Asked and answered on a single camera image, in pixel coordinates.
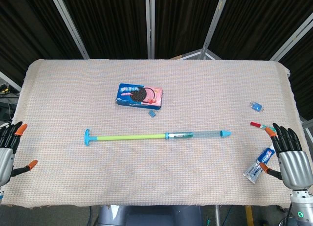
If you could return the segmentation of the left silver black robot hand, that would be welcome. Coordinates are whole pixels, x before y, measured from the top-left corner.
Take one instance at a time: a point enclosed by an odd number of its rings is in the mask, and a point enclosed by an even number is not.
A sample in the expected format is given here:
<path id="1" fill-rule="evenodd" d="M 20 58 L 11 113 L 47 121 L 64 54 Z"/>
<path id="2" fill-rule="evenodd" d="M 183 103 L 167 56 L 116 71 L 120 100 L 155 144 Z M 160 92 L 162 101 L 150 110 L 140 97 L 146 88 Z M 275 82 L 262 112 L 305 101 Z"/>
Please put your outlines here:
<path id="1" fill-rule="evenodd" d="M 12 177 L 31 171 L 38 163 L 31 161 L 21 168 L 14 168 L 15 154 L 19 147 L 21 137 L 27 129 L 22 121 L 0 128 L 0 186 L 5 186 Z"/>

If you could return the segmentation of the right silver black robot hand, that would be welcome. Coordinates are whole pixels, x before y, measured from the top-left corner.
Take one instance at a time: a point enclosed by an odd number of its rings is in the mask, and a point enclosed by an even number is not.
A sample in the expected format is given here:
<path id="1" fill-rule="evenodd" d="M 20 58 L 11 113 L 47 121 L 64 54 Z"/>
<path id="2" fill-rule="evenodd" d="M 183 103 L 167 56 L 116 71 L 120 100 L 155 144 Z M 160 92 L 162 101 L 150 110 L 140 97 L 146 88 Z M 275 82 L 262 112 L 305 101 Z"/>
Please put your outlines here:
<path id="1" fill-rule="evenodd" d="M 313 185 L 313 172 L 306 152 L 303 151 L 298 135 L 291 128 L 286 129 L 273 123 L 274 131 L 265 128 L 269 135 L 279 162 L 279 171 L 275 171 L 261 162 L 265 173 L 282 180 L 291 190 L 309 189 Z"/>

